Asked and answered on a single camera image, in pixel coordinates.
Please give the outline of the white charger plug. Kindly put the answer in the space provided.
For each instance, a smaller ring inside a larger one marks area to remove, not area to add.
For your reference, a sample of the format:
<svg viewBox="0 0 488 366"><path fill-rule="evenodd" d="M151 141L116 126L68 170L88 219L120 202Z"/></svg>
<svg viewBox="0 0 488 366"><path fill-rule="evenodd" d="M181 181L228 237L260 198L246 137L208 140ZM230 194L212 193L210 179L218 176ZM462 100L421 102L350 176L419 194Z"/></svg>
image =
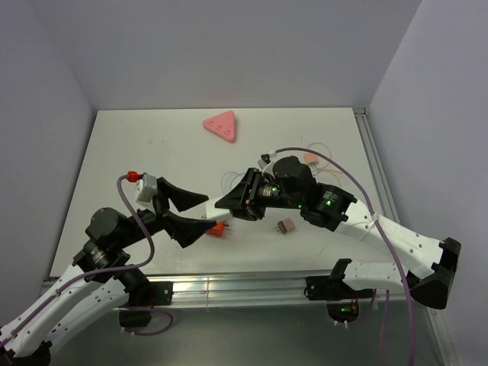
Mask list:
<svg viewBox="0 0 488 366"><path fill-rule="evenodd" d="M216 207L216 203L220 198L210 199L205 203L205 213L202 216L205 220L215 221L217 223L227 221L233 218L229 209L223 209Z"/></svg>

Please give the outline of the red cube socket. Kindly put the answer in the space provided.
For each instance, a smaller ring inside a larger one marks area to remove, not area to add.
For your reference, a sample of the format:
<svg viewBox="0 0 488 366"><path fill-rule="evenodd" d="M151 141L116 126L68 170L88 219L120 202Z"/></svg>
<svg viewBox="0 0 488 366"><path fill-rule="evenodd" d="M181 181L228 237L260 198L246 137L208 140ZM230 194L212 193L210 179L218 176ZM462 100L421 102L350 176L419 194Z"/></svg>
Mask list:
<svg viewBox="0 0 488 366"><path fill-rule="evenodd" d="M225 232L230 228L230 225L226 221L220 221L216 226L206 232L207 235L221 238Z"/></svg>

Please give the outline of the brown pink charger plug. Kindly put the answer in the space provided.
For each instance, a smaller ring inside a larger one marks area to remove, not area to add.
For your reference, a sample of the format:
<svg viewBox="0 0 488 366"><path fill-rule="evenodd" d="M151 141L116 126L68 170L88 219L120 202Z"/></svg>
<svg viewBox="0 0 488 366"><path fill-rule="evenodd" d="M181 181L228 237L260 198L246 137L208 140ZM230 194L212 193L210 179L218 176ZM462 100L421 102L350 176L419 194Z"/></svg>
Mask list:
<svg viewBox="0 0 488 366"><path fill-rule="evenodd" d="M276 224L275 229L281 235L287 235L295 231L296 227L293 220L290 217L288 217L283 220L279 220Z"/></svg>

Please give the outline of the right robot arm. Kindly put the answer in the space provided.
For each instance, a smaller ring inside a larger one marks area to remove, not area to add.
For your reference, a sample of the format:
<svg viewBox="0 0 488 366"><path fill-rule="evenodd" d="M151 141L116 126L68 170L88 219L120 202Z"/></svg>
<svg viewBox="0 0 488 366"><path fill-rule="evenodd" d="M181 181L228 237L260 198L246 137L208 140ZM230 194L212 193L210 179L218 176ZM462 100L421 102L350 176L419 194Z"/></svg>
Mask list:
<svg viewBox="0 0 488 366"><path fill-rule="evenodd" d="M257 221L268 208L298 210L313 226L391 255L390 263L338 260L329 275L336 296L367 289L405 290L426 307L446 308L461 254L456 239L434 239L401 226L353 194L317 182L296 156L248 169L233 190L206 204L205 213L216 221Z"/></svg>

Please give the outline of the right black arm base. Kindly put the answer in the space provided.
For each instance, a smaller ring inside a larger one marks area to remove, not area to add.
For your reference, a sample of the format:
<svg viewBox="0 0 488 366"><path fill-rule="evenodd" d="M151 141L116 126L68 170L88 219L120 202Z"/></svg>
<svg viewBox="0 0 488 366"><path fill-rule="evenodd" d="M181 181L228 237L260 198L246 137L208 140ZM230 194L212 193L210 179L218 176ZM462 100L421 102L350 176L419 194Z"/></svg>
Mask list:
<svg viewBox="0 0 488 366"><path fill-rule="evenodd" d="M311 301L332 301L327 305L327 313L332 320L343 323L355 321L361 312L359 300L373 298L372 289L353 290L342 282L332 280L330 276L306 277L303 295Z"/></svg>

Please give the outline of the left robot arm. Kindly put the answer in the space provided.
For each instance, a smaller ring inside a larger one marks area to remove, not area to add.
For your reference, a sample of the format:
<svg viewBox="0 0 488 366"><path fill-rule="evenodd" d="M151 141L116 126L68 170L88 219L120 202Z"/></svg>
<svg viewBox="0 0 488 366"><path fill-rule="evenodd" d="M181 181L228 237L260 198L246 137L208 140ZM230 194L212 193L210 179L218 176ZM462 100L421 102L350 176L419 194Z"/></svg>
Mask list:
<svg viewBox="0 0 488 366"><path fill-rule="evenodd" d="M121 193L129 216L111 207L92 215L85 230L88 241L72 264L35 303L1 327L3 365L48 365L54 350L114 308L147 311L153 289L141 269L155 255L153 236L165 231L187 247L217 224L170 210L196 207L208 201L204 194L136 172L120 176L118 188L123 181L135 183L136 201L143 209L135 210Z"/></svg>

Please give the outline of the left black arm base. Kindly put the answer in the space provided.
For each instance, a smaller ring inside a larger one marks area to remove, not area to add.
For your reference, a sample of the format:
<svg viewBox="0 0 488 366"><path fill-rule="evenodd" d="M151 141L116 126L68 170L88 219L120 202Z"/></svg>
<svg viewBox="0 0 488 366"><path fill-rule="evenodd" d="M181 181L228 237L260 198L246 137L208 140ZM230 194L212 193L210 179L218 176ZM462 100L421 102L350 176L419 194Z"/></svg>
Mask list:
<svg viewBox="0 0 488 366"><path fill-rule="evenodd" d="M155 308L170 305L172 295L171 281L150 281L136 289L119 310L120 326L129 331L143 331L153 320Z"/></svg>

